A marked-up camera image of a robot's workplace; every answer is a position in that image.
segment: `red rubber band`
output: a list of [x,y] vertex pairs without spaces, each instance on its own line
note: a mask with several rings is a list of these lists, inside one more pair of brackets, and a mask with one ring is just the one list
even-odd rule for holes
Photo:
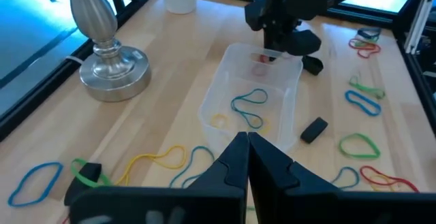
[[[363,46],[355,46],[354,44],[356,42],[360,42],[362,44],[365,44]],[[382,51],[382,47],[380,47],[378,44],[374,44],[371,42],[366,42],[364,40],[361,39],[350,39],[348,42],[348,46],[353,48],[354,50],[358,50],[357,51],[357,55],[359,57],[365,58],[365,59],[369,59],[371,57],[372,54],[376,54],[376,53],[380,53]]]
[[[391,179],[391,180],[394,180],[394,181],[393,181],[393,182],[389,182],[389,183],[376,182],[376,181],[374,181],[374,180],[371,180],[369,177],[365,176],[365,174],[363,174],[363,170],[364,170],[364,169],[370,169],[370,170],[374,171],[375,173],[380,174],[380,175],[382,175],[382,176],[385,176],[385,177],[387,177],[387,178],[389,178],[389,179]],[[413,183],[411,183],[410,181],[405,180],[405,179],[403,179],[403,178],[398,178],[398,177],[393,177],[393,176],[387,176],[387,175],[381,173],[380,171],[376,170],[376,169],[375,169],[374,167],[372,167],[372,166],[364,165],[364,166],[362,166],[362,167],[359,169],[359,171],[360,171],[360,174],[362,175],[362,177],[363,177],[365,180],[367,180],[368,182],[370,182],[370,183],[373,183],[373,184],[376,184],[376,185],[379,185],[379,186],[392,186],[392,185],[395,184],[395,183],[401,182],[401,183],[404,183],[404,184],[406,184],[407,186],[409,186],[409,187],[410,187],[410,188],[411,188],[415,193],[419,193],[418,188],[417,188]]]
[[[259,62],[260,62],[260,63],[266,63],[267,60],[269,60],[269,57],[268,57],[268,56],[266,56],[266,55],[264,55],[264,54],[261,54],[261,55],[259,56]],[[263,77],[263,76],[266,75],[266,68],[265,68],[263,65],[255,65],[255,66],[253,67],[253,69],[251,70],[251,73],[252,73],[254,76],[257,76],[257,77]]]

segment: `black metal frame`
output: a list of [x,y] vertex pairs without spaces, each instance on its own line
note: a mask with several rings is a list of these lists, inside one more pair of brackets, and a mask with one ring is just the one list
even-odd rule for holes
[[[128,6],[124,6],[123,0],[114,0],[116,5],[116,18],[119,27],[123,26],[128,19],[133,16],[148,0],[132,0]],[[339,18],[352,22],[359,22],[364,25],[373,25],[391,29],[397,39],[398,46],[403,55],[410,76],[421,99],[424,110],[433,129],[436,133],[436,101],[433,94],[422,77],[422,70],[415,57],[406,54],[404,50],[405,32],[409,30],[415,15],[416,8],[420,0],[409,0],[398,13],[371,10],[364,7],[340,4],[332,7],[322,16]],[[434,33],[436,27],[431,24],[426,27],[425,32]],[[92,53],[92,41],[88,40],[72,55],[81,59],[87,58]],[[26,117],[28,117],[45,99],[47,99],[57,88],[59,88],[68,77],[70,77],[79,67],[73,61],[64,61],[46,79],[42,80],[28,95],[18,102],[6,115],[0,117],[0,141],[6,138]]]

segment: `rubber band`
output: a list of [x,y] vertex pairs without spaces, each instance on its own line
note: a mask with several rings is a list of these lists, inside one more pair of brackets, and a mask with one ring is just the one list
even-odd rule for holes
[[[41,196],[37,199],[37,200],[33,200],[27,203],[22,203],[22,204],[15,204],[14,203],[14,199],[15,196],[17,196],[20,192],[21,189],[24,187],[24,184],[26,183],[26,180],[36,171],[44,168],[44,167],[48,167],[48,166],[52,166],[55,165],[57,166],[57,171],[54,174],[53,178],[50,180],[50,182],[48,183],[46,189],[42,192]],[[35,166],[34,168],[32,168],[31,170],[29,170],[29,172],[27,172],[25,174],[25,176],[21,179],[20,183],[18,183],[17,188],[12,192],[12,194],[9,196],[9,199],[7,199],[7,204],[11,207],[25,207],[25,206],[30,206],[32,204],[38,204],[40,202],[42,202],[44,199],[46,199],[46,197],[48,196],[48,194],[50,193],[51,189],[53,188],[53,186],[55,185],[57,179],[59,178],[59,176],[61,175],[63,169],[63,165],[62,163],[59,162],[50,162],[50,163],[43,163],[40,165]]]
[[[376,182],[376,181],[374,181],[374,180],[371,180],[369,177],[365,176],[365,174],[363,173],[363,170],[364,170],[364,169],[372,170],[372,171],[375,172],[376,174],[379,174],[379,175],[385,176],[385,177],[389,178],[390,180],[394,180],[394,182],[389,182],[389,183],[380,183],[380,182]],[[374,167],[369,166],[369,165],[364,165],[364,166],[362,166],[362,167],[360,168],[360,175],[362,175],[362,177],[363,177],[365,180],[367,180],[368,182],[373,183],[373,184],[376,184],[376,185],[379,185],[379,186],[390,186],[390,185],[393,185],[393,184],[395,184],[395,183],[397,183],[397,182],[401,182],[401,183],[404,183],[404,184],[406,184],[407,186],[409,186],[409,187],[410,187],[410,188],[411,188],[415,193],[419,193],[418,188],[417,188],[414,184],[412,184],[410,181],[405,180],[405,179],[403,179],[403,178],[398,178],[398,177],[393,177],[393,176],[385,175],[385,174],[381,173],[380,171],[376,170]]]
[[[386,176],[381,175],[381,174],[376,174],[376,175],[374,175],[374,176],[371,176],[371,177],[369,177],[369,179],[373,180],[373,179],[376,178],[376,177],[380,177],[380,178],[384,179],[387,183],[389,183],[389,178],[387,178]],[[377,186],[377,185],[374,184],[374,183],[372,183],[372,182],[370,182],[369,185],[371,186],[371,188],[372,188],[374,191],[383,191],[383,190],[380,190],[380,189],[378,189],[377,187],[375,187],[375,186]],[[390,189],[391,192],[396,192],[395,189],[394,189],[394,187],[393,187],[392,185],[389,185],[388,187],[389,187],[389,189]]]
[[[162,162],[159,162],[158,160],[156,160],[156,159],[160,159],[160,158],[163,158],[163,157],[167,156],[175,148],[180,148],[183,151],[183,158],[182,158],[182,161],[179,164],[177,164],[177,165],[168,165],[166,163],[162,163]],[[133,159],[130,160],[129,164],[127,165],[127,167],[126,167],[126,169],[125,169],[125,171],[123,173],[123,175],[115,182],[115,185],[119,185],[120,183],[125,181],[125,185],[127,186],[129,184],[129,173],[130,173],[131,167],[133,166],[133,164],[137,160],[139,160],[139,159],[141,159],[143,157],[149,158],[149,159],[153,160],[153,162],[155,162],[158,165],[160,165],[162,167],[165,167],[167,169],[177,170],[177,169],[182,168],[184,166],[184,164],[186,163],[186,148],[184,146],[181,146],[181,145],[174,145],[174,146],[171,146],[165,153],[163,153],[161,155],[154,155],[154,154],[146,153],[146,154],[141,154],[141,155],[138,155],[138,156],[134,157]]]
[[[265,59],[268,60],[269,57],[263,54],[259,56],[260,63],[266,63]],[[263,77],[267,73],[267,68],[264,65],[259,65],[258,63],[256,63],[255,66],[251,69],[251,73],[257,77]]]
[[359,173],[355,169],[353,169],[352,167],[349,167],[349,166],[342,167],[342,169],[339,171],[338,175],[330,183],[334,184],[336,181],[338,181],[338,179],[340,179],[340,177],[342,176],[342,173],[344,172],[344,170],[351,171],[353,173],[356,181],[351,185],[338,187],[338,188],[341,190],[344,190],[344,189],[352,188],[352,187],[359,185],[359,182],[360,182]]
[[62,221],[62,224],[67,224],[68,219],[69,219],[69,216],[67,216],[67,217]]
[[[353,153],[347,152],[343,148],[343,144],[350,138],[362,139],[374,151],[374,154],[372,154],[372,155],[370,155],[370,154],[353,154]],[[339,148],[339,151],[343,155],[345,155],[346,157],[351,157],[351,158],[355,158],[355,159],[378,159],[381,155],[380,150],[378,149],[377,145],[368,136],[363,135],[361,133],[353,133],[351,135],[345,136],[344,138],[342,138],[339,141],[338,148]]]
[[247,128],[247,131],[255,131],[260,135],[267,135],[270,130],[271,130],[271,126],[270,126],[268,119],[266,119],[266,118],[264,118],[264,125],[262,126],[262,128],[260,128],[258,130],[252,130],[252,128],[250,128],[250,127]]
[[[221,119],[224,121],[224,124],[222,127],[218,126],[218,124],[217,124],[218,121],[220,121]],[[222,114],[215,114],[212,116],[211,126],[217,128],[217,129],[222,129],[227,124],[227,121],[228,121],[227,116],[222,115]]]
[[[351,98],[351,95],[354,95],[357,98],[360,98],[361,100],[367,102],[369,105],[371,105],[375,109],[375,112],[369,110],[366,106],[361,104],[359,101],[354,101]],[[378,103],[376,103],[375,101],[370,100],[369,98],[366,98],[364,95],[361,95],[361,94],[357,93],[356,91],[347,91],[347,92],[345,92],[345,99],[348,102],[350,102],[351,104],[359,106],[359,108],[364,113],[368,114],[369,116],[378,116],[378,115],[380,115],[380,113],[382,113],[382,107]]]
[[373,44],[371,42],[356,38],[350,39],[348,46],[354,50],[357,50],[357,55],[364,59],[369,59],[371,55],[380,53],[382,51],[382,47],[380,47],[378,44]]
[[359,36],[365,39],[379,39],[382,29],[379,27],[363,27],[357,31]]
[[349,85],[352,87],[358,89],[359,91],[362,91],[372,97],[375,97],[377,99],[383,99],[386,96],[386,93],[384,90],[379,88],[371,88],[368,86],[364,86],[361,83],[359,83],[359,77],[358,76],[352,76],[349,81]]
[[[254,94],[255,92],[262,92],[263,94],[265,94],[265,100],[262,100],[262,101],[254,101],[254,100],[251,100],[251,99],[247,99],[247,98],[246,98],[246,97],[248,97],[248,96]],[[233,98],[232,102],[230,103],[230,106],[231,106],[232,110],[235,111],[235,112],[237,112],[237,113],[239,113],[239,114],[240,114],[240,115],[245,119],[245,121],[247,122],[248,126],[250,126],[250,128],[252,128],[252,129],[260,129],[260,128],[264,125],[264,120],[263,120],[260,116],[258,116],[257,114],[250,113],[250,112],[244,112],[244,111],[242,111],[242,110],[239,110],[239,109],[236,107],[236,105],[235,105],[235,102],[238,101],[238,100],[241,100],[241,101],[247,101],[247,102],[249,102],[249,103],[254,103],[254,104],[264,104],[264,103],[266,103],[266,101],[268,101],[268,93],[267,93],[264,89],[253,89],[253,90],[252,90],[250,93],[248,93],[248,94],[245,94],[245,95],[239,95],[239,96]],[[254,118],[258,118],[260,124],[259,124],[258,126],[252,125],[251,122],[250,122],[250,120],[248,119],[248,116],[252,116],[252,117],[254,117]]]
[[74,167],[74,163],[78,163],[80,166],[84,166],[85,164],[87,164],[88,162],[84,159],[74,159],[71,162],[70,165],[70,170],[71,173],[83,184],[85,184],[88,187],[100,187],[100,186],[112,186],[112,183],[109,180],[109,177],[107,177],[105,174],[101,173],[99,180],[102,181],[103,183],[98,183],[98,182],[94,182],[92,180],[89,180],[88,178],[84,177],[82,174],[80,174],[80,172]]
[[[194,149],[192,149],[191,152],[191,159],[189,160],[189,163],[186,165],[186,168],[183,169],[180,173],[178,173],[170,182],[170,188],[174,185],[174,183],[176,182],[177,179],[179,179],[184,173],[186,173],[186,171],[191,167],[192,165],[192,161],[193,161],[193,155],[197,150],[205,150],[212,158],[212,162],[215,162],[215,157],[213,156],[212,151],[205,147],[205,146],[196,146]],[[190,176],[189,178],[186,178],[186,180],[183,181],[182,183],[182,188],[185,188],[185,185],[190,181],[190,180],[195,180],[197,178],[199,178],[203,173],[195,175],[195,176]]]

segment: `green rubber band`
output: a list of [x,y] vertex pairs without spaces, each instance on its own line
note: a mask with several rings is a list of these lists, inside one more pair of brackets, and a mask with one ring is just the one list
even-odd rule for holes
[[364,41],[364,42],[357,42],[357,43],[355,43],[354,44],[355,47],[364,47],[364,46],[368,45],[367,43],[376,44],[377,41],[379,41],[379,36],[375,36],[375,37],[373,37],[371,39],[364,39],[362,41]]
[[[343,148],[343,144],[344,142],[346,142],[348,139],[350,138],[360,138],[362,140],[364,140],[369,147],[371,147],[371,149],[373,149],[374,154],[373,155],[369,155],[369,154],[352,154],[347,152],[344,148]],[[342,138],[339,141],[339,151],[341,151],[341,153],[347,157],[351,157],[351,158],[355,158],[355,159],[378,159],[381,155],[380,150],[378,149],[377,145],[375,145],[375,143],[366,135],[363,135],[361,133],[354,133],[351,135],[347,135],[344,138]]]
[[103,184],[99,184],[98,182],[94,182],[92,180],[89,180],[88,178],[84,177],[79,173],[79,171],[74,167],[74,163],[78,163],[80,166],[84,166],[88,162],[84,159],[74,159],[71,162],[71,173],[83,184],[85,184],[88,187],[100,187],[100,186],[112,186],[113,184],[110,182],[109,178],[104,175],[103,173],[100,174],[99,180],[103,182]]
[[371,88],[368,86],[361,85],[359,83],[359,78],[357,76],[352,76],[349,79],[348,83],[349,83],[349,85],[358,89],[359,91],[362,91],[362,92],[364,92],[372,97],[375,97],[377,99],[383,99],[386,96],[386,93],[382,89]]

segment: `silver lamp base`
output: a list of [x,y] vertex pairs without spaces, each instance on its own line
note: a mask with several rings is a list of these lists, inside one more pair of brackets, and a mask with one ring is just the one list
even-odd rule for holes
[[[108,66],[96,54],[89,56],[80,67],[80,79],[93,98],[100,101],[123,101],[141,93],[150,83],[149,60],[142,51],[121,46],[119,56],[122,61]],[[125,71],[117,76],[113,69]]]

